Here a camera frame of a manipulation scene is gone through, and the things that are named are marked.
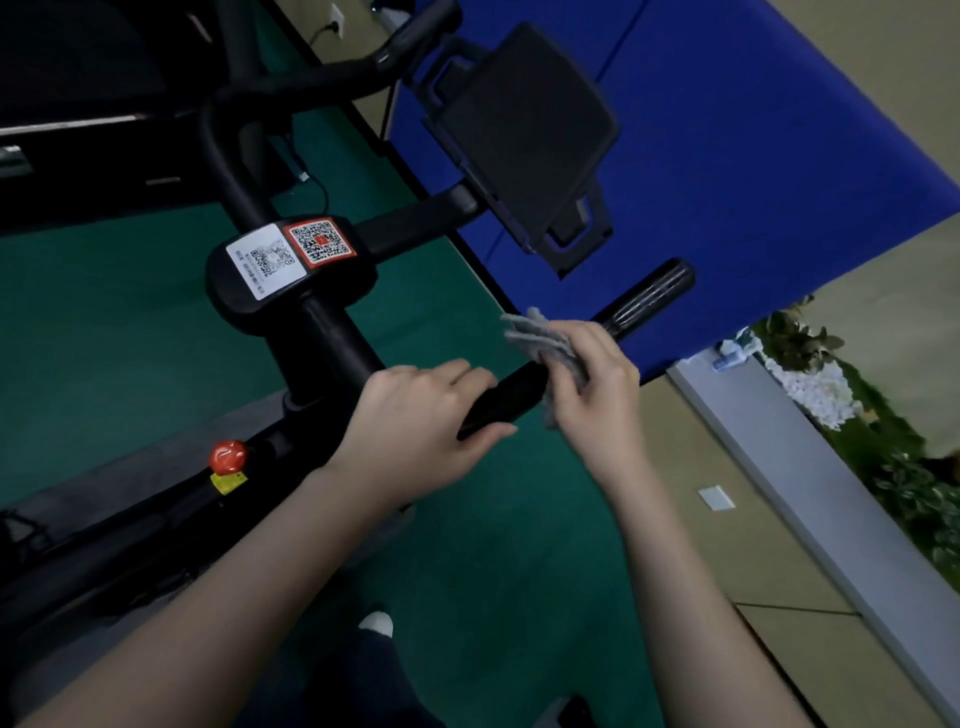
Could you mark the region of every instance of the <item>red knob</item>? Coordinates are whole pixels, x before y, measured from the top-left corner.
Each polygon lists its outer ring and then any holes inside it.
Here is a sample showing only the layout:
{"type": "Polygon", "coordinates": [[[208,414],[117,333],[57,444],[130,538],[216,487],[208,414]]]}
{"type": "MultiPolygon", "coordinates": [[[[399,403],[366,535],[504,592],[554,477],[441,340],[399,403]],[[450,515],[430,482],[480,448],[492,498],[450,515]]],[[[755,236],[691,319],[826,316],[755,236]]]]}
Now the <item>red knob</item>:
{"type": "Polygon", "coordinates": [[[249,452],[239,440],[217,443],[210,452],[210,469],[218,475],[239,473],[247,462],[249,452]]]}

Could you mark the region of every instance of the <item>exercise bike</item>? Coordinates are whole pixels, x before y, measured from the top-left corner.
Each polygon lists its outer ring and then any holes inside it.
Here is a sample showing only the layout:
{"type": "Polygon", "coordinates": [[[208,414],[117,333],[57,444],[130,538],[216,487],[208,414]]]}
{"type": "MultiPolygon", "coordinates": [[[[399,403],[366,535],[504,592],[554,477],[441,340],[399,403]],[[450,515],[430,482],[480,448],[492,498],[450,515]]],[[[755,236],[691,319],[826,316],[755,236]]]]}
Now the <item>exercise bike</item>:
{"type": "MultiPolygon", "coordinates": [[[[452,35],[460,23],[456,0],[435,0],[363,59],[253,78],[205,104],[204,160],[239,231],[210,253],[206,291],[228,323],[266,339],[287,385],[283,417],[243,442],[211,443],[210,468],[69,538],[44,539],[43,524],[34,523],[11,539],[0,585],[8,684],[90,625],[188,583],[326,462],[365,382],[384,368],[347,314],[375,285],[379,263],[487,209],[561,276],[610,237],[593,174],[619,127],[599,90],[530,25],[487,51],[452,35]],[[360,223],[283,218],[241,160],[239,130],[398,80],[421,100],[427,127],[463,180],[360,223]],[[558,115],[570,103],[573,121],[558,115]]],[[[685,262],[668,260],[594,319],[622,339],[693,284],[685,262]]],[[[459,437],[515,420],[537,405],[546,383],[541,364],[521,367],[480,397],[459,437]]]]}

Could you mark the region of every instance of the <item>hand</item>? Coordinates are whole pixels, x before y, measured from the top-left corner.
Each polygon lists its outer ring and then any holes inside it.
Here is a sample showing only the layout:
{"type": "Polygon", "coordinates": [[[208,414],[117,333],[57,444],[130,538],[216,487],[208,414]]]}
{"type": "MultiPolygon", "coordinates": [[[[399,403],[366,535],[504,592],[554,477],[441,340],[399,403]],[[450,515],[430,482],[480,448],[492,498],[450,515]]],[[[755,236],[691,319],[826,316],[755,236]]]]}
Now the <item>hand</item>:
{"type": "Polygon", "coordinates": [[[369,486],[391,506],[439,490],[469,473],[494,445],[516,432],[509,423],[494,423],[457,440],[473,403],[495,385],[496,377],[472,369],[464,359],[436,369],[377,372],[325,469],[369,486]]]}
{"type": "Polygon", "coordinates": [[[587,365],[590,381],[577,392],[570,371],[547,360],[557,424],[604,492],[647,466],[640,424],[640,372],[599,324],[554,321],[587,365]]]}

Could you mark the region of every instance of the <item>left hand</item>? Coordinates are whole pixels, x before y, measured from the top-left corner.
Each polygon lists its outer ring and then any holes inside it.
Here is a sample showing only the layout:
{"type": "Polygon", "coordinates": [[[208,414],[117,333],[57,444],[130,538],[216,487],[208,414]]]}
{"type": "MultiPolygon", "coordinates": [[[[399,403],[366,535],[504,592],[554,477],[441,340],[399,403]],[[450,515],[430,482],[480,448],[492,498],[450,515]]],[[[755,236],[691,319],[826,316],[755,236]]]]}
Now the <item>left hand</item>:
{"type": "Polygon", "coordinates": [[[325,470],[370,488],[399,506],[469,473],[500,440],[509,423],[487,425],[463,442],[457,432],[473,403],[496,385],[486,369],[456,359],[436,369],[394,367],[364,387],[347,434],[325,470]]]}

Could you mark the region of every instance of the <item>qr code sticker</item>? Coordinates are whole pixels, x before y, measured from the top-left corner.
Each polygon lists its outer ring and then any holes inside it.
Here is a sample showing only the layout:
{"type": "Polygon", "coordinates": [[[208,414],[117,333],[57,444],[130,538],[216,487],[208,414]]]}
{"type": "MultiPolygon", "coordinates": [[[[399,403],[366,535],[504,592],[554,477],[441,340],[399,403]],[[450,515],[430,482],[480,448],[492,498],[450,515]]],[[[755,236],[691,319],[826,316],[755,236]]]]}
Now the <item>qr code sticker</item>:
{"type": "Polygon", "coordinates": [[[269,245],[254,248],[250,251],[250,257],[253,258],[264,278],[269,278],[281,268],[294,265],[297,262],[297,259],[293,257],[290,246],[283,240],[275,240],[269,245]]]}
{"type": "Polygon", "coordinates": [[[306,276],[306,268],[276,224],[237,238],[227,245],[227,255],[258,301],[306,276]]]}
{"type": "Polygon", "coordinates": [[[334,258],[356,255],[337,227],[329,220],[312,220],[302,225],[294,225],[287,228],[287,232],[300,246],[311,268],[323,265],[334,258]]]}

